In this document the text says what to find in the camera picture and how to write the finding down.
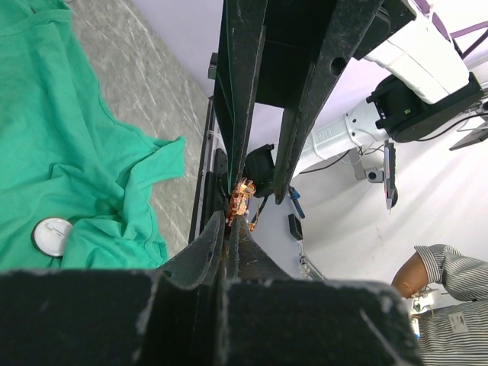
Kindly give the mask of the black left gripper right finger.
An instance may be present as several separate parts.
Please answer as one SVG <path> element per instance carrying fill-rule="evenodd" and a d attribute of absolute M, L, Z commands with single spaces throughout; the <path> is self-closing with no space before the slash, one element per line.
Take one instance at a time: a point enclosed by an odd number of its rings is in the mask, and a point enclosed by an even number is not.
<path fill-rule="evenodd" d="M 226 229 L 226 277 L 291 279 L 253 239 L 244 216 L 235 216 Z"/>

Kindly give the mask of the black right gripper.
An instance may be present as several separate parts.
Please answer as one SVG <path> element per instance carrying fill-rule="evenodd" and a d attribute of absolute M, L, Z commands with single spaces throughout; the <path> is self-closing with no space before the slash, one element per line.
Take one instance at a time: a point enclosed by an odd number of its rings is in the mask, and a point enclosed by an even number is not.
<path fill-rule="evenodd" d="M 255 100 L 284 108 L 291 96 L 273 179 L 281 204 L 307 136 L 350 59 L 364 59 L 415 19 L 405 1 L 225 1 L 213 105 L 228 189 L 243 177 Z"/>

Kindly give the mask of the green garment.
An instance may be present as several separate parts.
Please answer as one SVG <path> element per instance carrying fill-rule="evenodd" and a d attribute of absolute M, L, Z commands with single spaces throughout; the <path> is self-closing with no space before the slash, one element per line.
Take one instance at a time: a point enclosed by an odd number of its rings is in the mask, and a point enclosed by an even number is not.
<path fill-rule="evenodd" d="M 185 172 L 185 138 L 118 121 L 61 1 L 1 3 L 1 268 L 158 268 L 169 255 L 149 199 Z M 36 249 L 68 220 L 63 257 Z"/>

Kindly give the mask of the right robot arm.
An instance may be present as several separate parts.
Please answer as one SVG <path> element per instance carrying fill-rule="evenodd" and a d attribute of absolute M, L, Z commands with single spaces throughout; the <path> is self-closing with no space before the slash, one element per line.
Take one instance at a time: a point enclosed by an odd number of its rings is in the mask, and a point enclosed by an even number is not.
<path fill-rule="evenodd" d="M 352 59 L 389 75 L 335 125 L 314 133 Z M 414 1 L 226 1 L 213 77 L 227 197 L 252 178 L 246 157 L 254 107 L 282 109 L 274 168 L 265 176 L 265 193 L 277 203 L 317 159 L 379 141 L 385 198 L 393 207 L 393 143 L 420 141 L 483 97 L 464 54 Z"/>

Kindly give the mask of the gold brooch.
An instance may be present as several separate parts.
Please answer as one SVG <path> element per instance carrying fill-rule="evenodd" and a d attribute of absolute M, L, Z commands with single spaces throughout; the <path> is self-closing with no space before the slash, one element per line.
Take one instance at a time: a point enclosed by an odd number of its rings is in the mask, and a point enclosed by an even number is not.
<path fill-rule="evenodd" d="M 248 212 L 248 204 L 256 192 L 253 180 L 240 179 L 230 197 L 229 210 L 226 215 L 226 226 L 231 227 L 232 222 L 237 216 L 245 215 Z"/>

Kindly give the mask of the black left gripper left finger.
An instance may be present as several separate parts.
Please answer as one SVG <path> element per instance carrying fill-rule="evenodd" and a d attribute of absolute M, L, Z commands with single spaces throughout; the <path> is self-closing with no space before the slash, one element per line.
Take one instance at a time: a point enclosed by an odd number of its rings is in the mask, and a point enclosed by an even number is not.
<path fill-rule="evenodd" d="M 217 324 L 225 215 L 159 270 L 138 365 L 210 365 Z"/>

